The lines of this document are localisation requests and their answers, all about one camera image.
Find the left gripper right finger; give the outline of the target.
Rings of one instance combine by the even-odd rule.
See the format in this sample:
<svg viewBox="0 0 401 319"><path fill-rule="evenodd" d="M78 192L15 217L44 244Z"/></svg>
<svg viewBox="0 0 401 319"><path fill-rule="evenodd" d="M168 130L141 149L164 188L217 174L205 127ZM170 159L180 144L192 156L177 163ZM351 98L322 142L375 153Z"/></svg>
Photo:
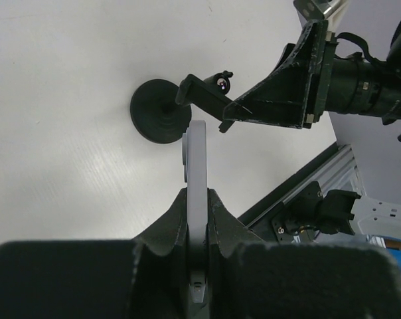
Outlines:
<svg viewBox="0 0 401 319"><path fill-rule="evenodd" d="M370 244L265 242L210 205L211 318L401 318L401 270Z"/></svg>

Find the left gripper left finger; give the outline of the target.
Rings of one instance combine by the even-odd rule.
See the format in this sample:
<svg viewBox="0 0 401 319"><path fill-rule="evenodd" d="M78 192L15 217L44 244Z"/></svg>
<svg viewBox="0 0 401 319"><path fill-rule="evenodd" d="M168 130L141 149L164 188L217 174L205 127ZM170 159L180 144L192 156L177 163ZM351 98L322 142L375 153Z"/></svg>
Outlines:
<svg viewBox="0 0 401 319"><path fill-rule="evenodd" d="M3 243L0 318L185 318L186 205L133 239Z"/></svg>

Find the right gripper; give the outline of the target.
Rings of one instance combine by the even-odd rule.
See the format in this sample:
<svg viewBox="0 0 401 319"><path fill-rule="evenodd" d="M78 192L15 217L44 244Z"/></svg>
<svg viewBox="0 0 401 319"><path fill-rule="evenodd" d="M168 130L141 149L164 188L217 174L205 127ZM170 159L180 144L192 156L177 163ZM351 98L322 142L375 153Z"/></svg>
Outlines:
<svg viewBox="0 0 401 319"><path fill-rule="evenodd" d="M325 111L337 40L327 20L306 23L271 73L224 108L226 120L311 128Z"/></svg>

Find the black smartphone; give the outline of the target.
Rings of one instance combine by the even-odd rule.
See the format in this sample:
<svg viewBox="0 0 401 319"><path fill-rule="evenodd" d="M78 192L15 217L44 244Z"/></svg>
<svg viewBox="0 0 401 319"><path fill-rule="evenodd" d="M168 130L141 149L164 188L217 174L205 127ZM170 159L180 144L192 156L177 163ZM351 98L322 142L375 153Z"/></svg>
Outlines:
<svg viewBox="0 0 401 319"><path fill-rule="evenodd" d="M187 266L189 271L188 318L204 306L206 290L208 187L206 123L192 120L183 134L182 155L187 183Z"/></svg>

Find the black phone stand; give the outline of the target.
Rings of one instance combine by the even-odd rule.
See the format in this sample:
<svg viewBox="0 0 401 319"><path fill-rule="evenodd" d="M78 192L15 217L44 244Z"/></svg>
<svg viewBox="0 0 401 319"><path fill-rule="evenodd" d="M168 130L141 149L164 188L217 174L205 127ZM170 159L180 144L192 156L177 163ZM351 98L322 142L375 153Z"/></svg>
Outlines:
<svg viewBox="0 0 401 319"><path fill-rule="evenodd" d="M153 79L143 83L131 97L129 112L136 130L150 142L170 144L180 140L192 120L191 106L195 105L218 121L219 132L225 133L233 125L223 112L231 103L233 73L223 71L204 80L187 75L180 85L168 80Z"/></svg>

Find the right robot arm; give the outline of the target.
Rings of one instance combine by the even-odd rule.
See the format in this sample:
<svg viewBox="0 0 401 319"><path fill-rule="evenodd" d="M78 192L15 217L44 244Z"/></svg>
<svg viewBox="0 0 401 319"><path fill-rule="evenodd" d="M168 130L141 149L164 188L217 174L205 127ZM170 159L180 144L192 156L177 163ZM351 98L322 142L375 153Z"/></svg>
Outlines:
<svg viewBox="0 0 401 319"><path fill-rule="evenodd" d="M274 70L229 103L227 120L285 128L310 128L326 112L401 120L401 22L385 60L373 57L367 42L336 33L346 1L295 1L306 20L299 40L288 44ZM401 241L401 205L354 191L321 194L317 181L297 190L258 219L264 239L290 242L302 233L372 235Z"/></svg>

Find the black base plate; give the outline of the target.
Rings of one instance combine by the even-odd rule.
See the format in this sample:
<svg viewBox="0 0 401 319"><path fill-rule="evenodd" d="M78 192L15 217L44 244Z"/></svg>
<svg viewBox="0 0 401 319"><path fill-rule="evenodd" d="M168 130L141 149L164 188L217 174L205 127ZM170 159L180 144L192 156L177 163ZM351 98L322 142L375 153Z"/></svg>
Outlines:
<svg viewBox="0 0 401 319"><path fill-rule="evenodd" d="M364 195L352 148L333 144L239 221L259 238L277 244L310 243L324 235L360 236L353 229L353 209Z"/></svg>

